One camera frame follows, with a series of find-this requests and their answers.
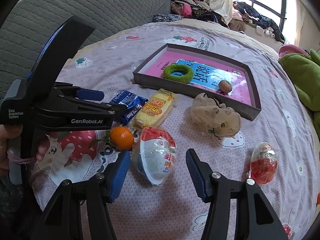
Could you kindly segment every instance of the blue gripper pad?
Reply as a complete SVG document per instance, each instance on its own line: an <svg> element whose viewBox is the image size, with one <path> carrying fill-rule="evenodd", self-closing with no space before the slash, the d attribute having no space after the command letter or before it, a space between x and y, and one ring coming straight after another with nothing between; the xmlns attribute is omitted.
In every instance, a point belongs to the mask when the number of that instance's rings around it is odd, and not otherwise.
<svg viewBox="0 0 320 240"><path fill-rule="evenodd" d="M76 97L82 100L101 101L104 99L104 93L98 90L82 88L77 91Z"/></svg>
<svg viewBox="0 0 320 240"><path fill-rule="evenodd" d="M109 185L109 203L119 197L125 176L130 166L130 152L122 151L116 162L110 163L106 167L107 180Z"/></svg>
<svg viewBox="0 0 320 240"><path fill-rule="evenodd" d="M194 149L187 150L186 164L198 197L204 203L211 202L213 197L210 180L212 170L209 164L201 162Z"/></svg>

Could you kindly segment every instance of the green plush toy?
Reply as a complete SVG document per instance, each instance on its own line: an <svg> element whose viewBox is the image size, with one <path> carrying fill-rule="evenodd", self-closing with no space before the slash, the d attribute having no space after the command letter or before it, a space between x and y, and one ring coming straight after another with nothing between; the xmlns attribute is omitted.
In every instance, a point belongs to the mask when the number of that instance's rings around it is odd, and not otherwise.
<svg viewBox="0 0 320 240"><path fill-rule="evenodd" d="M300 101L314 111L314 126L320 139L320 55L313 49L310 56L291 53L279 63L295 86Z"/></svg>

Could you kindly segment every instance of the pink book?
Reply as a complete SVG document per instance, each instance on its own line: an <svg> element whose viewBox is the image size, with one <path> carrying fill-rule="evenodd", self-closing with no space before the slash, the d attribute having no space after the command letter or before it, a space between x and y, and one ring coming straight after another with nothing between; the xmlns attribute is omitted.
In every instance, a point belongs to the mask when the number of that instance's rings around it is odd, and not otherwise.
<svg viewBox="0 0 320 240"><path fill-rule="evenodd" d="M209 60L174 51L165 51L155 62L150 63L148 68L146 68L147 66L143 67L145 75L162 77L164 68L172 63L187 65L194 71L193 79L188 85L252 106L245 74L236 65L224 64L223 61L215 58ZM172 75L179 76L182 73L175 72ZM230 93L223 93L219 89L218 85L221 80L227 80L231 83L233 89Z"/></svg>

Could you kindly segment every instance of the gray box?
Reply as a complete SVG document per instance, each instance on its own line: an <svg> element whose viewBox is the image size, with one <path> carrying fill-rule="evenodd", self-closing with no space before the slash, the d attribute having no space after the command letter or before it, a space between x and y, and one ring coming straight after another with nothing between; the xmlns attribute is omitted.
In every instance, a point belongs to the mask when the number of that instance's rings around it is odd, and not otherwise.
<svg viewBox="0 0 320 240"><path fill-rule="evenodd" d="M215 62L221 62L222 64L225 64L225 65L232 64L233 68L243 71L245 74L245 78L247 81L247 86L250 94L251 106L245 103L236 101L232 98L227 98L223 95L205 90L205 89L201 89L198 87L194 87L192 85L183 84L183 83L179 83L179 82L168 80L168 79L145 75L144 73L141 72L144 66L146 66L147 64L153 64L153 62L156 62L156 60L160 57L160 55L162 55L166 51L193 55L196 57L209 59L209 60L212 60L212 58L214 58L215 60L213 61ZM184 94L192 98L195 98L197 95L201 93L206 93L209 98L216 98L221 103L225 103L227 107L232 107L243 118L246 118L250 121L253 121L261 111L260 98L257 91L256 83L253 79L251 70L248 67L248 65L213 52L168 43L162 46L150 57L148 57L142 64L140 64L140 66L133 71L133 76L134 76L135 83L145 88L151 88L156 90L163 88L173 93Z"/></svg>

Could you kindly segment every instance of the red packaged egg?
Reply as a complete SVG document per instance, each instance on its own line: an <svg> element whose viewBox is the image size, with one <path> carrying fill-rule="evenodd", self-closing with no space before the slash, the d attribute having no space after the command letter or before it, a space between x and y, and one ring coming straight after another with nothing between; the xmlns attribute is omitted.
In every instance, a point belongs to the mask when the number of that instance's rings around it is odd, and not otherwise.
<svg viewBox="0 0 320 240"><path fill-rule="evenodd" d="M278 166L278 155L268 142L258 143L253 150L250 163L249 178L258 185L266 185L272 181Z"/></svg>

